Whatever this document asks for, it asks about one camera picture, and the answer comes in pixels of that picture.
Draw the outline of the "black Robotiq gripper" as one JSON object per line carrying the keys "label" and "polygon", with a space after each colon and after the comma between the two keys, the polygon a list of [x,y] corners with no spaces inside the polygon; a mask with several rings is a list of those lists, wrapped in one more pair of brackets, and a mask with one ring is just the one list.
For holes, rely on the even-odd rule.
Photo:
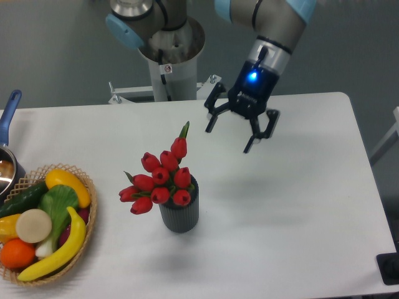
{"label": "black Robotiq gripper", "polygon": [[[252,136],[244,148],[249,153],[255,140],[269,139],[276,128],[280,111],[267,109],[267,101],[279,80],[274,72],[258,67],[250,61],[245,61],[236,82],[228,91],[228,102],[216,107],[219,96],[226,93],[223,83],[216,83],[207,97],[204,107],[211,115],[205,132],[211,133],[220,114],[232,111],[248,119],[252,129]],[[266,111],[269,122],[264,131],[260,130],[258,116]]]}

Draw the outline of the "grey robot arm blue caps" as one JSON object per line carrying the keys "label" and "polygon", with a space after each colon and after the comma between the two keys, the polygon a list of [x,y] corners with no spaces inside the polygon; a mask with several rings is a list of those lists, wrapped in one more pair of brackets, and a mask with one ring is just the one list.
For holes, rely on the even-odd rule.
{"label": "grey robot arm blue caps", "polygon": [[[111,1],[105,23],[112,35],[129,49],[138,49],[150,69],[154,99],[158,102],[197,97],[197,59],[205,34],[187,13],[186,1]],[[218,82],[205,107],[211,132],[220,114],[231,111],[251,124],[250,149],[257,140],[272,136],[279,111],[267,107],[315,9],[315,1],[216,1],[223,19],[250,27],[254,45],[231,88]]]}

